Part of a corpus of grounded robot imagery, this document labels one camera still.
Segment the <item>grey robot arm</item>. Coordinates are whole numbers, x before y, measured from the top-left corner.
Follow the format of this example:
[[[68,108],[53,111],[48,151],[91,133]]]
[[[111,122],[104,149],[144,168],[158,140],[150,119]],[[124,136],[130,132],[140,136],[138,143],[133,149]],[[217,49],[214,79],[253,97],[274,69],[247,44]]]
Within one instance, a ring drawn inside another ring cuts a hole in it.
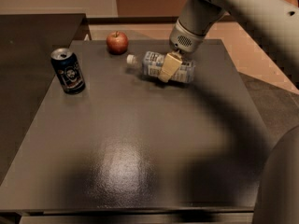
[[[187,0],[169,37],[193,53],[223,13],[232,15],[292,82],[299,84],[299,11],[284,0]],[[263,168],[252,224],[299,224],[299,127],[286,132]]]

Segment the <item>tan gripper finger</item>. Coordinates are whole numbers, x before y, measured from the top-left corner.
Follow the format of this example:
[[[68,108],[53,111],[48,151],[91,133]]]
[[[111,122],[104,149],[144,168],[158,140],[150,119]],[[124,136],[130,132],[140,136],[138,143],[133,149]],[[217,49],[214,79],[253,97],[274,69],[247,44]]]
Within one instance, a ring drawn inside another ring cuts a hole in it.
[[[177,72],[182,64],[182,56],[177,52],[168,52],[164,58],[161,71],[158,78],[162,82],[168,82],[170,78]]]

